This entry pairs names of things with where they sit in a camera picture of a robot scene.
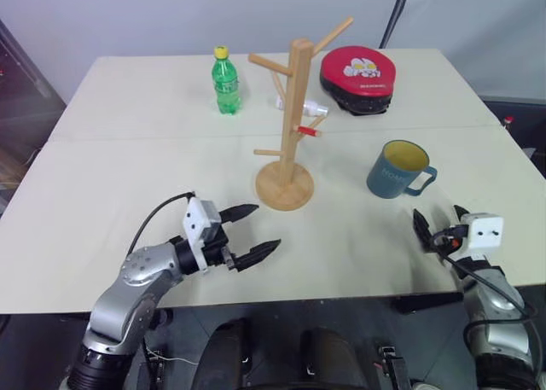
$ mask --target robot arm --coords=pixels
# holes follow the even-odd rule
[[[470,323],[464,340],[476,363],[481,389],[535,388],[536,371],[525,323],[531,318],[520,293],[504,272],[489,263],[501,245],[503,221],[497,215],[469,213],[455,206],[460,224],[434,235],[414,210],[414,230],[425,252],[440,255],[452,266],[464,293]],[[538,337],[534,326],[532,331]]]
[[[61,384],[70,390],[121,389],[131,361],[161,297],[185,275],[208,266],[226,264],[243,271],[265,259],[281,242],[262,243],[240,258],[228,247],[222,224],[235,222],[258,206],[242,205],[218,212],[211,201],[193,197],[181,236],[130,253],[119,275],[96,302],[84,334],[78,359]]]

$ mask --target cartoon sticker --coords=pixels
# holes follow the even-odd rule
[[[343,74],[347,77],[354,77],[361,75],[363,77],[380,77],[381,71],[377,68],[375,63],[369,59],[354,58],[351,60],[350,66],[345,66]]]

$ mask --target wire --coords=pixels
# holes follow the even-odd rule
[[[174,362],[174,361],[181,361],[181,362],[184,362],[184,363],[187,363],[187,364],[192,364],[193,366],[197,366],[199,363],[196,363],[196,362],[192,362],[191,360],[187,360],[186,358],[165,358],[163,356],[161,356],[160,354],[154,352],[153,350],[150,350],[146,347],[146,350],[148,350],[148,353],[154,355],[156,358],[159,358],[161,360],[165,360],[166,362]]]
[[[487,288],[497,292],[500,294],[504,299],[506,299],[508,302],[510,302],[514,307],[521,313],[521,316],[523,317],[529,317],[529,314],[525,310],[524,306],[520,305],[515,299],[513,299],[509,294],[504,292],[499,287],[495,286],[493,283],[489,282],[487,279],[483,278],[482,276],[474,273],[473,271],[469,270],[466,266],[459,264],[452,258],[450,258],[448,255],[444,255],[439,252],[439,255],[442,257],[442,259],[447,260],[450,264],[455,266],[460,271],[463,271],[467,275],[471,276],[476,281],[480,282],[481,284],[485,285]]]
[[[131,242],[131,245],[129,246],[129,250],[127,251],[127,256],[131,255],[133,252],[133,249],[135,249],[135,246],[138,242],[138,238],[140,238],[140,235],[144,231],[144,228],[146,228],[146,225],[148,225],[148,222],[150,222],[150,219],[154,217],[154,215],[165,205],[170,204],[171,202],[174,202],[176,200],[180,200],[182,198],[187,198],[188,201],[194,197],[195,194],[193,192],[184,192],[183,194],[178,194],[173,196],[172,198],[169,198],[166,201],[161,202],[142,222],[142,225],[140,225],[140,228],[138,228],[138,231],[135,234],[135,237],[133,238],[133,241]]]
[[[138,242],[138,239],[140,238],[140,235],[142,234],[142,232],[146,228],[146,225],[148,225],[148,222],[150,222],[150,219],[152,219],[154,217],[154,215],[157,212],[159,212],[162,207],[164,207],[165,205],[169,205],[171,202],[181,200],[182,198],[187,198],[188,201],[189,201],[194,196],[195,196],[195,194],[193,192],[184,192],[183,194],[175,195],[175,196],[169,198],[168,200],[161,202],[146,217],[146,219],[144,219],[144,221],[140,225],[140,228],[138,228],[138,231],[136,232],[135,236],[133,237],[133,240],[131,242],[131,245],[129,246],[129,249],[127,250],[127,255],[126,256],[129,256],[129,255],[132,254],[133,249],[135,249],[135,246],[136,246],[136,244]],[[155,381],[153,380],[154,371],[152,370],[152,364],[150,363],[150,357],[148,355],[148,347],[146,346],[146,339],[144,337],[142,338],[141,348],[142,348],[142,353],[144,353],[144,359],[146,360],[146,368],[148,369],[148,374],[150,376],[150,387],[151,387],[152,390],[156,390]]]
[[[41,149],[42,149],[42,147],[38,147],[34,151],[32,151],[31,156],[28,157],[28,160],[26,160],[26,162],[23,163],[23,166],[28,166],[31,163],[31,161],[34,159],[36,154],[40,152]]]
[[[146,369],[148,370],[148,377],[150,378],[150,389],[151,390],[157,390],[157,386],[155,385],[155,373],[152,370],[152,364],[150,363],[150,356],[147,352],[148,347],[146,346],[146,341],[144,338],[142,338],[141,342],[141,348],[142,353],[144,353],[144,360],[146,360]]]
[[[537,362],[535,364],[534,372],[536,376],[536,381],[538,381],[538,378],[542,371],[542,365],[543,365],[543,344],[541,342],[540,335],[538,334],[537,327],[535,326],[535,323],[532,322],[532,319],[537,316],[537,309],[535,309],[534,306],[532,306],[525,300],[524,300],[524,305],[521,306],[515,299],[513,299],[509,294],[504,292],[502,289],[495,286],[493,283],[489,282],[487,279],[484,279],[482,276],[478,275],[477,273],[469,270],[466,266],[453,260],[452,258],[449,257],[447,253],[442,252],[442,248],[436,245],[435,243],[435,241],[441,236],[448,237],[445,231],[443,230],[440,232],[437,232],[431,237],[431,246],[437,248],[436,252],[438,253],[438,255],[440,255],[442,259],[446,260],[447,262],[455,266],[460,271],[466,273],[477,282],[482,283],[487,288],[500,294],[505,300],[510,302],[514,306],[514,308],[517,309],[521,314],[521,317],[518,319],[494,319],[494,320],[486,319],[486,320],[476,320],[474,322],[467,324],[464,330],[462,331],[462,338],[464,339],[464,343],[467,346],[467,349],[470,350],[470,340],[469,340],[470,331],[474,328],[477,328],[478,326],[486,326],[490,324],[528,323],[531,325],[531,330],[535,336],[535,339],[536,339],[535,342],[537,343]]]

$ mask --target black cable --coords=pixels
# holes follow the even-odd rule
[[[154,215],[157,212],[159,212],[162,207],[164,207],[165,205],[169,205],[171,202],[181,200],[182,198],[186,198],[189,201],[194,196],[195,196],[195,194],[193,192],[184,192],[183,194],[175,195],[172,198],[169,198],[168,200],[161,202],[146,217],[146,219],[144,219],[144,221],[140,225],[140,228],[138,228],[138,231],[136,232],[135,236],[133,237],[133,240],[131,242],[131,245],[129,246],[129,249],[127,250],[127,255],[126,256],[129,256],[129,255],[132,254],[133,249],[135,249],[135,246],[136,246],[136,244],[138,242],[138,238],[140,238],[140,235],[142,234],[142,232],[146,228],[146,225],[148,225],[148,222],[150,222],[150,219],[152,219],[154,217]],[[150,376],[150,388],[152,390],[156,390],[157,387],[155,386],[155,381],[154,381],[154,371],[152,370],[152,364],[150,363],[150,357],[148,355],[148,346],[146,345],[146,339],[144,339],[144,337],[142,338],[141,348],[142,348],[142,353],[144,353],[144,359],[146,360],[146,368],[148,370],[148,375]]]
[[[140,238],[140,235],[142,234],[142,232],[144,231],[144,228],[146,228],[146,225],[148,225],[148,222],[150,222],[150,219],[152,219],[154,217],[154,215],[162,208],[164,207],[165,205],[168,205],[170,204],[171,202],[174,202],[176,200],[180,200],[182,198],[187,198],[188,201],[194,197],[195,194],[193,192],[184,192],[183,194],[178,194],[178,195],[175,195],[173,196],[172,198],[169,198],[168,200],[166,201],[163,201],[161,202],[147,217],[146,219],[144,219],[144,221],[142,222],[142,225],[140,225],[140,228],[138,229],[138,231],[136,232],[135,234],[135,237],[133,238],[133,241],[131,242],[131,245],[129,246],[129,250],[127,251],[127,256],[129,256],[132,252],[133,252],[133,249],[135,249],[135,245],[137,244],[138,242],[138,238]]]
[[[396,0],[396,2],[394,3],[394,8],[392,8],[391,12],[391,18],[386,25],[385,33],[383,33],[383,38],[381,39],[381,43],[379,45],[380,49],[384,49],[389,39],[391,38],[392,31],[398,23],[398,18],[402,14],[405,4],[406,0]]]
[[[440,257],[453,266],[455,266],[459,271],[462,271],[472,277],[477,282],[482,283],[487,288],[493,290],[494,292],[500,294],[504,299],[506,299],[508,302],[510,302],[521,314],[521,317],[518,319],[494,319],[494,320],[476,320],[474,322],[471,322],[467,324],[462,331],[462,338],[464,340],[464,344],[466,345],[468,350],[470,349],[470,340],[469,335],[470,331],[474,328],[477,328],[478,326],[486,326],[490,324],[516,324],[516,323],[529,323],[531,325],[531,330],[533,334],[535,335],[536,343],[537,343],[537,363],[535,365],[535,376],[536,380],[538,381],[539,376],[542,371],[542,364],[543,364],[543,344],[540,339],[540,335],[538,334],[537,327],[535,326],[535,323],[532,322],[532,319],[537,316],[537,309],[535,309],[534,306],[529,304],[524,300],[524,305],[521,306],[516,300],[514,300],[510,295],[508,295],[506,292],[504,292],[499,287],[495,286],[493,283],[489,282],[487,279],[484,279],[482,276],[478,275],[474,271],[469,270],[466,266],[458,263],[457,261],[453,260],[449,257],[447,253],[443,253],[440,246],[436,245],[436,240],[440,237],[448,237],[448,234],[445,232],[445,230],[442,230],[440,232],[437,232],[431,237],[431,246],[436,247],[436,252]]]

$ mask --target round wooden base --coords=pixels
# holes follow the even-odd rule
[[[256,177],[256,192],[268,207],[279,211],[292,211],[305,205],[315,190],[313,177],[300,164],[293,166],[292,182],[286,187],[279,185],[279,161],[271,162]]]

